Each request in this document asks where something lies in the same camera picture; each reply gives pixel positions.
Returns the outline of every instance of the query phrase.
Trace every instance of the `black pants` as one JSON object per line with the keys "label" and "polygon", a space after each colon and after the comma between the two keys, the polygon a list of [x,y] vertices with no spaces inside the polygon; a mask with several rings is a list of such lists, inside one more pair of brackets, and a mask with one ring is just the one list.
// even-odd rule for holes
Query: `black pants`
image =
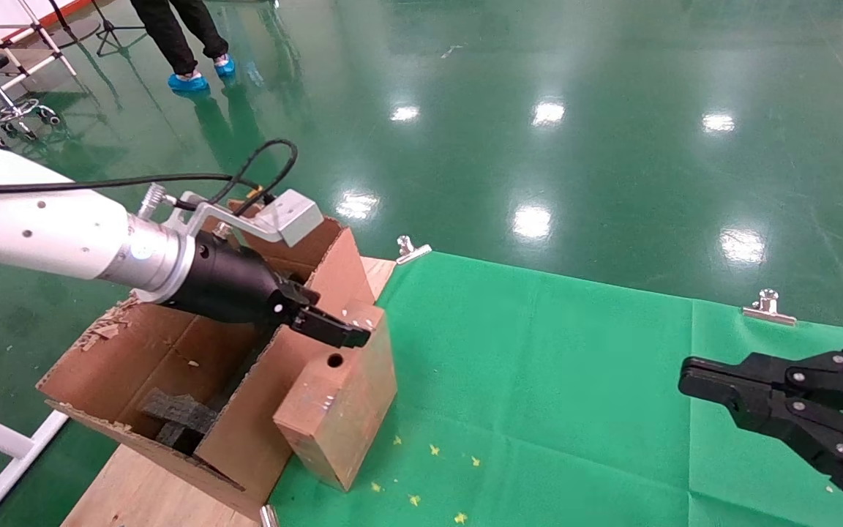
{"label": "black pants", "polygon": [[201,0],[132,0],[132,7],[145,24],[145,31],[175,73],[189,75],[197,67],[197,61],[169,4],[174,4],[187,29],[203,42],[204,56],[217,58],[230,50],[227,41],[217,33],[214,19],[210,18],[210,11]]}

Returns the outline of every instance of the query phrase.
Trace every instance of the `metal bracket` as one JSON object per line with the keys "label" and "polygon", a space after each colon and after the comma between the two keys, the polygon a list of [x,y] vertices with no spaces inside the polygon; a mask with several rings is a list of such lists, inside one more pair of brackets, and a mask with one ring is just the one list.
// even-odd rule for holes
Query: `metal bracket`
{"label": "metal bracket", "polygon": [[396,242],[399,244],[399,254],[401,254],[401,256],[395,259],[396,266],[404,266],[404,264],[408,264],[409,261],[431,253],[430,244],[415,247],[414,244],[412,244],[411,238],[408,236],[399,236],[399,239],[396,240]]}
{"label": "metal bracket", "polygon": [[743,307],[743,314],[764,321],[775,321],[785,326],[795,326],[795,317],[784,315],[776,310],[778,303],[779,293],[772,289],[764,289],[760,291],[760,300],[754,302],[752,307]]}
{"label": "metal bracket", "polygon": [[294,190],[286,190],[275,201],[265,206],[251,219],[233,216],[231,210],[217,204],[204,201],[204,197],[188,190],[181,194],[181,201],[196,204],[197,210],[187,222],[185,211],[175,208],[171,217],[165,221],[165,227],[185,236],[197,234],[208,217],[215,217],[220,223],[237,227],[241,231],[253,234],[267,242],[285,241],[289,247],[301,241],[310,231],[314,231],[324,221],[318,205]]}

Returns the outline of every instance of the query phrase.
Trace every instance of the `green cloth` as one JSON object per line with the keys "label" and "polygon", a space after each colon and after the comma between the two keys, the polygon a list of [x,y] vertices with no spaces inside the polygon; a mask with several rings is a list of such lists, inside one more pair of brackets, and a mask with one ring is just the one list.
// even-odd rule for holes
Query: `green cloth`
{"label": "green cloth", "polygon": [[825,476],[677,388],[692,354],[800,358],[842,348],[841,327],[440,253],[398,268],[381,306],[395,404],[350,493],[292,460],[271,497],[283,527],[459,513],[491,527],[843,525]]}

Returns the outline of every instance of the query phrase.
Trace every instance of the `black cable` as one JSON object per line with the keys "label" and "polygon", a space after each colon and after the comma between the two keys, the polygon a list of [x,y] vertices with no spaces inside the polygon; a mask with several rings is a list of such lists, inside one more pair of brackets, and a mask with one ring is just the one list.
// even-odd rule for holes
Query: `black cable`
{"label": "black cable", "polygon": [[110,181],[94,181],[79,183],[68,181],[66,183],[27,183],[27,184],[0,184],[0,194],[24,194],[24,193],[56,193],[61,190],[93,190],[110,189],[111,187],[129,187],[132,184],[158,183],[162,181],[228,181],[235,184],[243,184],[250,189],[260,189],[258,184],[245,179],[236,179],[236,176],[227,176],[224,173],[172,173],[163,176],[142,176],[127,179],[114,179]]}
{"label": "black cable", "polygon": [[278,187],[278,184],[285,179],[285,176],[290,173],[291,168],[295,166],[295,162],[298,160],[298,146],[295,146],[295,143],[291,143],[291,141],[285,141],[284,139],[280,139],[282,144],[285,144],[288,148],[290,148],[291,153],[288,155],[288,161],[285,161],[285,166],[282,167],[282,170],[279,171],[278,176],[275,176],[275,179],[272,179],[271,183],[268,187],[264,187],[264,189],[256,190],[254,193],[250,194],[246,201],[243,201],[243,204],[233,213],[233,216],[243,216],[243,213],[249,209],[249,207],[253,206],[256,200],[260,198],[269,199],[271,197],[271,191]]}
{"label": "black cable", "polygon": [[269,190],[274,189],[275,185],[278,184],[278,182],[280,182],[285,176],[287,176],[288,171],[291,170],[291,167],[294,166],[295,161],[298,160],[298,147],[295,146],[295,143],[291,143],[291,141],[289,141],[287,139],[271,139],[271,140],[265,141],[265,143],[262,143],[262,146],[258,147],[247,158],[247,160],[245,160],[245,163],[243,163],[243,166],[240,167],[240,170],[237,171],[237,173],[234,174],[234,176],[232,177],[230,182],[228,182],[227,184],[224,184],[223,189],[220,189],[219,193],[214,194],[213,198],[208,199],[207,203],[214,203],[214,204],[220,203],[220,201],[223,200],[225,195],[230,193],[230,191],[233,190],[234,187],[236,187],[236,184],[239,183],[239,181],[240,181],[241,177],[243,177],[243,174],[245,173],[245,171],[248,170],[249,166],[252,165],[252,162],[255,161],[255,158],[258,157],[259,154],[261,154],[262,152],[264,152],[268,148],[270,148],[272,146],[276,146],[277,144],[284,144],[284,146],[287,146],[288,149],[291,150],[291,153],[288,155],[288,161],[285,163],[285,167],[282,168],[280,173],[278,173],[278,176],[275,177],[275,180],[272,180],[272,183],[269,184]]}

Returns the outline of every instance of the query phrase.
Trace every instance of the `wooden block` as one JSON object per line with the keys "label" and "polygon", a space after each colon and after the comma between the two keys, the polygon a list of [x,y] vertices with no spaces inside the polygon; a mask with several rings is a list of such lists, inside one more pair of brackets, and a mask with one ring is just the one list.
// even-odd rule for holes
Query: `wooden block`
{"label": "wooden block", "polygon": [[385,312],[352,301],[347,320],[372,327],[368,344],[312,359],[274,414],[304,466],[344,491],[353,484],[396,391]]}

